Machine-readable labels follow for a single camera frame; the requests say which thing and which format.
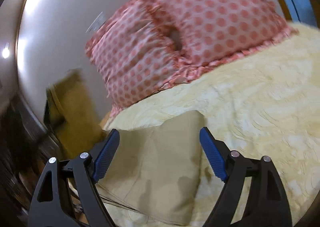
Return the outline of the polka dot pillow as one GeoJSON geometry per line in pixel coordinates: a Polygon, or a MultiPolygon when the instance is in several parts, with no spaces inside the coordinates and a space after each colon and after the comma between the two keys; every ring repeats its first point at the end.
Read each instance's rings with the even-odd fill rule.
{"type": "Polygon", "coordinates": [[[296,30],[268,0],[155,0],[178,30],[182,48],[169,85],[187,83],[282,42],[296,30]]]}
{"type": "Polygon", "coordinates": [[[170,36],[172,17],[159,0],[129,0],[92,35],[85,52],[112,101],[111,117],[159,91],[186,82],[189,60],[170,36]]]}

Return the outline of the pale yellow bed cover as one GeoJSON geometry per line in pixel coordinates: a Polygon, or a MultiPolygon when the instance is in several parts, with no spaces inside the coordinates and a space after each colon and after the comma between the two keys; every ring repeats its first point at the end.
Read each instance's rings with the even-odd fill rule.
{"type": "Polygon", "coordinates": [[[279,44],[154,94],[103,128],[158,126],[197,110],[229,149],[272,159],[298,223],[319,193],[319,29],[292,27],[297,34],[279,44]]]}

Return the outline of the lower polka dot pillow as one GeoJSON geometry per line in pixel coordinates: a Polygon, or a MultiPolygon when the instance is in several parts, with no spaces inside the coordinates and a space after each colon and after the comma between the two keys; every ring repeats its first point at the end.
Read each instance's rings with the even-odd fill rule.
{"type": "Polygon", "coordinates": [[[172,17],[159,0],[129,0],[92,35],[85,52],[112,101],[111,117],[159,91],[186,82],[189,60],[170,36],[172,17]]]}

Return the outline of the wall switch plate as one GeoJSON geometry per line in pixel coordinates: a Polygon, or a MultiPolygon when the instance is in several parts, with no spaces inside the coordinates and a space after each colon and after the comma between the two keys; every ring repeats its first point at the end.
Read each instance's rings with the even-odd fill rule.
{"type": "Polygon", "coordinates": [[[101,12],[95,20],[88,27],[86,33],[96,32],[104,23],[106,22],[106,17],[103,12],[101,12]]]}

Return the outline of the upper polka dot pillow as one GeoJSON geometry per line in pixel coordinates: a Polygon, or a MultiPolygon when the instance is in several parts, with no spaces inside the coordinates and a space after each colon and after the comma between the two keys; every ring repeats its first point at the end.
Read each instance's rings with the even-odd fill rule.
{"type": "Polygon", "coordinates": [[[187,83],[282,42],[296,30],[268,0],[155,0],[178,30],[182,48],[169,85],[187,83]]]}

